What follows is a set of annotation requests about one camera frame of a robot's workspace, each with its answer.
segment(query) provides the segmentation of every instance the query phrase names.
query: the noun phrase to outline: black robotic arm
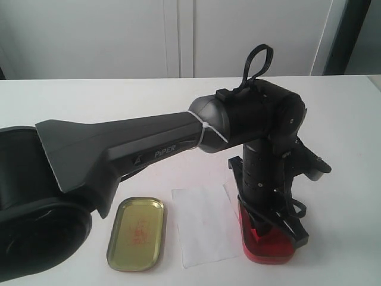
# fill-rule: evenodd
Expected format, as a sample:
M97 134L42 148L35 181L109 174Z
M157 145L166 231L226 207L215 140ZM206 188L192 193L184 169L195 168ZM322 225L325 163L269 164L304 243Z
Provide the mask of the black robotic arm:
M264 68L247 79L262 50ZM229 167L251 228L259 236L277 228L294 248L307 243L299 221L305 207L291 197L292 180L301 173L316 180L330 167L297 136L305 116L300 96L256 79L272 53L266 45L254 49L240 87L200 97L187 112L0 130L0 281L70 257L90 231L90 212L105 218L121 181L194 147L214 153L243 144L243 160L230 159Z

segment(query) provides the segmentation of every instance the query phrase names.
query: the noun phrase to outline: white paper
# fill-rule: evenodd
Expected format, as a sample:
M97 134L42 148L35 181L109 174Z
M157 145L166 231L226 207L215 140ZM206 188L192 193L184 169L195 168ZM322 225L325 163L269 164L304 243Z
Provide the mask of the white paper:
M185 268L243 254L241 230L222 185L172 190Z
M232 208L239 219L239 210L238 210L238 189L235 178L231 178L224 184L224 189L226 194L232 204Z

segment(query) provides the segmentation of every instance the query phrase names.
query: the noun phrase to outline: gold tin lid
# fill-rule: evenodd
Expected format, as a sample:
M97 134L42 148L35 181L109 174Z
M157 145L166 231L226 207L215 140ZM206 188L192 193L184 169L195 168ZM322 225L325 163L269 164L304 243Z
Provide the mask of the gold tin lid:
M128 198L118 207L107 250L109 266L142 271L155 265L161 244L164 205L156 198Z

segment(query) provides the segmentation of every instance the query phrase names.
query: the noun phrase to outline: cabinet door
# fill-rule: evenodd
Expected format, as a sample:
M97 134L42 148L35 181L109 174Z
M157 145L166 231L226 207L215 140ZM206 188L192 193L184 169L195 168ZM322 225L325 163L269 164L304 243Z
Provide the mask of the cabinet door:
M180 50L190 54L182 33L182 19L190 6L180 1ZM323 66L345 0L193 0L193 66L182 73L195 77L242 76L245 60L253 47L267 43L274 48L268 76L309 75L314 65ZM264 55L253 62L259 70Z
M7 78L179 77L172 0L0 1Z

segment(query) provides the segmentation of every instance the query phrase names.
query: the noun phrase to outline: white tabletop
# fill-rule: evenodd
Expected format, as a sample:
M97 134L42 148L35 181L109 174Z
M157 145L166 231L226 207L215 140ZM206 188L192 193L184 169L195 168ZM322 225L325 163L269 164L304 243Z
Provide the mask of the white tabletop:
M300 176L293 196L307 205L302 223L308 244L285 265L258 265L245 256L183 269L171 190L232 178L227 159L191 150L147 168L119 186L109 216L93 214L93 229L68 260L3 285L380 285L381 93L365 76L272 77L299 93L308 112L299 132L304 144L332 166L318 182ZM240 79L129 79L0 81L0 128L46 119L103 122L187 110L216 89ZM178 163L186 161L183 169ZM117 272L106 250L119 203L154 196L168 209L164 252L146 272Z

